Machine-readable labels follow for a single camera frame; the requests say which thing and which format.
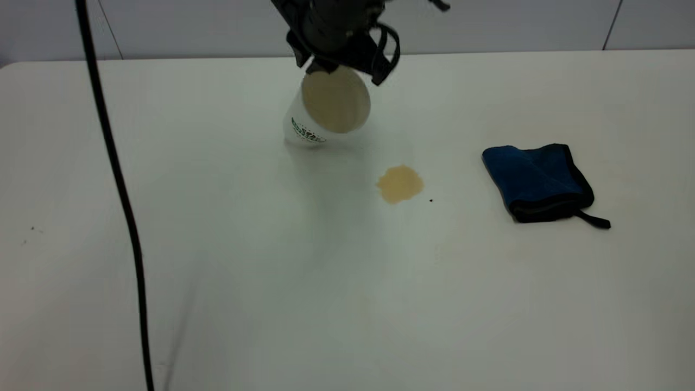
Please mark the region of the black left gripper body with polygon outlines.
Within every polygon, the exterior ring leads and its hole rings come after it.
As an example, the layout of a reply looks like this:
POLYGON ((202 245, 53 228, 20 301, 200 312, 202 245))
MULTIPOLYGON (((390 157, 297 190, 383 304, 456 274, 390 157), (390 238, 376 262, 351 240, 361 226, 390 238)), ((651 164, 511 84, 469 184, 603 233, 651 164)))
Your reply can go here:
POLYGON ((372 68, 377 42, 370 32, 385 1, 273 1, 281 17, 327 68, 372 68))

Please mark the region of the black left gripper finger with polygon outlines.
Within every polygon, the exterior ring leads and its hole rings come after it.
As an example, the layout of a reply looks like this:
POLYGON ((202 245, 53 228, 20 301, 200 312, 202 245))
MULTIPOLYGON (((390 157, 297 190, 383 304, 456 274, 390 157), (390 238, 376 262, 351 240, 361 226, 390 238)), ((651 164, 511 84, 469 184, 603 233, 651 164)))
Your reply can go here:
POLYGON ((315 57, 315 55, 305 47, 298 35, 296 35, 292 30, 289 30, 287 33, 286 42, 288 42, 290 48, 292 49, 296 65, 299 68, 303 68, 306 64, 308 64, 308 68, 305 69, 307 75, 316 72, 327 73, 327 66, 323 60, 315 57))
POLYGON ((397 32, 390 26, 382 23, 375 23, 373 29, 380 31, 380 39, 376 46, 375 54, 372 57, 372 83, 375 86, 380 86, 391 72, 397 67, 400 60, 401 47, 400 37, 397 32), (395 44, 391 59, 387 59, 385 49, 391 38, 395 44))

